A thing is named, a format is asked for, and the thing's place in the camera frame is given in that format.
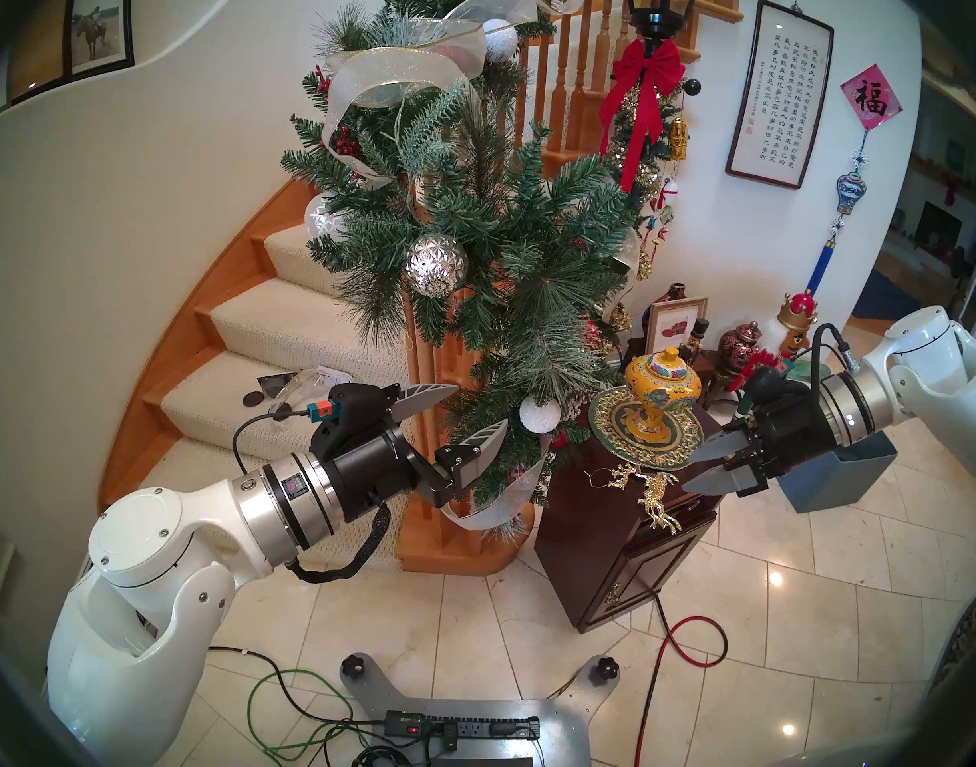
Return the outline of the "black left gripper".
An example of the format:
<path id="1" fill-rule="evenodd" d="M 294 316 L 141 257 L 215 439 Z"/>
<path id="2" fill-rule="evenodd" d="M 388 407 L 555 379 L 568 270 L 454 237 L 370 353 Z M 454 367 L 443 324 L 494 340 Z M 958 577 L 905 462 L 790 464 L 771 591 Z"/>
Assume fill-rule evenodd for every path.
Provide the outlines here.
<path id="1" fill-rule="evenodd" d="M 392 420 L 401 423 L 458 392 L 457 385 L 419 382 L 408 387 L 383 387 Z M 429 462 L 394 425 L 381 425 L 354 440 L 353 447 L 321 449 L 326 474 L 345 523 L 352 523 L 399 493 L 417 491 L 437 507 L 463 496 L 496 459 L 508 420 L 484 427 L 461 443 L 435 450 Z"/>

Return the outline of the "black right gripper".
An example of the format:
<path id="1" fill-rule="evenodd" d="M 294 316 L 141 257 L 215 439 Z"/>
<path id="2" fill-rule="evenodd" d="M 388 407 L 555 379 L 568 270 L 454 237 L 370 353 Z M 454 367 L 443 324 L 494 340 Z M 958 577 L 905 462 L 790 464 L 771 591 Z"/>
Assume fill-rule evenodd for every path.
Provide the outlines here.
<path id="1" fill-rule="evenodd" d="M 705 496 L 746 497 L 766 491 L 767 479 L 838 446 L 837 435 L 818 396 L 751 397 L 749 431 L 717 431 L 690 453 L 690 463 L 724 460 L 742 452 L 747 464 L 719 465 L 681 483 L 683 491 Z"/>

